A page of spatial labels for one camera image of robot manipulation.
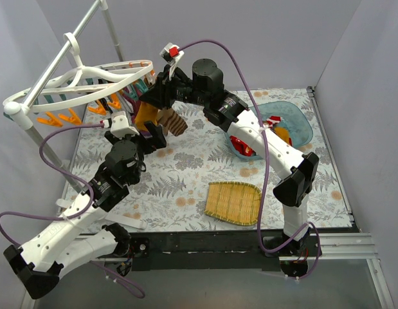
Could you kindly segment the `mustard yellow sock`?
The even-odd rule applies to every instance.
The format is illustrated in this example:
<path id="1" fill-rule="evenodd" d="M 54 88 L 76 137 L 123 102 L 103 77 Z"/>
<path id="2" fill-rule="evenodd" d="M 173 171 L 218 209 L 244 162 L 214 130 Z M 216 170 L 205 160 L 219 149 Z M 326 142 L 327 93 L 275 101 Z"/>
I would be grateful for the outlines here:
<path id="1" fill-rule="evenodd" d="M 159 109 L 142 101 L 137 112 L 137 115 L 134 119 L 134 123 L 136 127 L 140 131 L 148 131 L 145 126 L 146 122 L 152 122 L 155 126 L 158 124 L 157 115 Z"/>

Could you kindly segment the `brown olive sock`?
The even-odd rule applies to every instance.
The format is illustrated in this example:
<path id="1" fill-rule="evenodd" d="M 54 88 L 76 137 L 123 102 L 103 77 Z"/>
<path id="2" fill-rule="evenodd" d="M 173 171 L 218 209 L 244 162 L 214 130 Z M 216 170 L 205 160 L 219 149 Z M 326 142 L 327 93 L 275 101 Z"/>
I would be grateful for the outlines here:
<path id="1" fill-rule="evenodd" d="M 182 135 L 188 128 L 185 120 L 172 108 L 160 110 L 157 115 L 157 121 L 163 127 L 165 136 L 168 133 L 174 136 Z"/>

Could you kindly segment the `red white patterned sock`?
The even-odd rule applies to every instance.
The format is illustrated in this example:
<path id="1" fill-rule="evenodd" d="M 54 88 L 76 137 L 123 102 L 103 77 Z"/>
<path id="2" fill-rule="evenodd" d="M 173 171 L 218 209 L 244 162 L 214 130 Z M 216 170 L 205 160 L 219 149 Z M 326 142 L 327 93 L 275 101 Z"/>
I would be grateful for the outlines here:
<path id="1" fill-rule="evenodd" d="M 236 136 L 230 136 L 229 141 L 231 143 L 233 152 L 240 158 L 249 159 L 257 155 L 257 153 L 250 148 L 245 142 Z"/>

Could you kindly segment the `red white striped sock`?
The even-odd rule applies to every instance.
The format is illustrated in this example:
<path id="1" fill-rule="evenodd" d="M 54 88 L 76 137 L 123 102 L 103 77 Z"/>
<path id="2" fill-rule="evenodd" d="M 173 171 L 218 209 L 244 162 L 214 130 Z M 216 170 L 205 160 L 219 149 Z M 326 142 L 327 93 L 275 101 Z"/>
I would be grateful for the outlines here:
<path id="1" fill-rule="evenodd" d="M 271 115 L 269 118 L 267 118 L 265 121 L 263 121 L 263 123 L 270 129 L 273 129 L 276 125 L 281 123 L 281 121 L 282 121 L 282 118 L 280 116 Z"/>

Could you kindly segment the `white round clip hanger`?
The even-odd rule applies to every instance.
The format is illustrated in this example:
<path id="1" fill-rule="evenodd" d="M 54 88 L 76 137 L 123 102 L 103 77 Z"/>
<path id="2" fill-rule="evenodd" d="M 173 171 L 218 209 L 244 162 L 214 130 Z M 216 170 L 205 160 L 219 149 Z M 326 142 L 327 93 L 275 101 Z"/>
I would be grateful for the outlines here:
<path id="1" fill-rule="evenodd" d="M 153 63 L 150 60 L 86 66 L 80 58 L 80 47 L 76 37 L 68 32 L 64 34 L 64 38 L 66 42 L 73 45 L 70 47 L 70 53 L 77 66 L 59 77 L 50 79 L 44 89 L 39 92 L 39 96 L 71 95 L 72 98 L 29 106 L 18 101 L 27 96 L 28 90 L 25 89 L 5 99 L 3 107 L 7 115 L 12 115 L 20 110 L 27 115 L 30 112 L 42 113 L 81 106 L 117 93 L 129 84 L 150 75 L 153 70 Z"/>

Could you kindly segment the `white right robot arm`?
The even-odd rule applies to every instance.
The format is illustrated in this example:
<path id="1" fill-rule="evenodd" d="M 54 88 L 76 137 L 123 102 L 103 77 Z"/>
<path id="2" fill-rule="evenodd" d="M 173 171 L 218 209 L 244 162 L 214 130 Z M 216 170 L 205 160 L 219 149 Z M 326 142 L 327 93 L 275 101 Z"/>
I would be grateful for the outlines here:
<path id="1" fill-rule="evenodd" d="M 209 122 L 241 139 L 265 159 L 266 168 L 280 177 L 273 194 L 282 204 L 284 227 L 281 245 L 274 239 L 260 240 L 260 248 L 267 254 L 284 250 L 298 256 L 307 248 L 307 202 L 319 158 L 313 152 L 303 154 L 264 127 L 243 100 L 225 90 L 223 78 L 223 72 L 210 59 L 195 61 L 192 77 L 168 64 L 141 100 L 158 109 L 171 108 L 176 101 L 201 106 Z"/>

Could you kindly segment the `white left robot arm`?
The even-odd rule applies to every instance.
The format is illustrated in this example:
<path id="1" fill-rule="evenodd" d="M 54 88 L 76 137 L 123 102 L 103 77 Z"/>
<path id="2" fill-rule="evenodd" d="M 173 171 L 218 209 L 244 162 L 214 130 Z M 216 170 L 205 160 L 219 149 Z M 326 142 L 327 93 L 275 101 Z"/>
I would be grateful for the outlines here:
<path id="1" fill-rule="evenodd" d="M 124 269 L 114 273 L 124 283 L 132 259 L 145 255 L 149 248 L 148 239 L 133 239 L 119 223 L 104 225 L 100 232 L 81 241 L 76 239 L 92 223 L 104 220 L 129 194 L 129 187 L 140 182 L 146 170 L 144 156 L 167 145 L 162 128 L 151 121 L 145 124 L 149 136 L 131 127 L 118 138 L 110 122 L 104 120 L 97 126 L 106 128 L 105 138 L 112 147 L 84 184 L 86 189 L 63 213 L 49 217 L 50 224 L 42 232 L 23 244 L 12 242 L 3 252 L 32 299 L 44 297 L 66 274 L 102 256 L 126 259 Z"/>

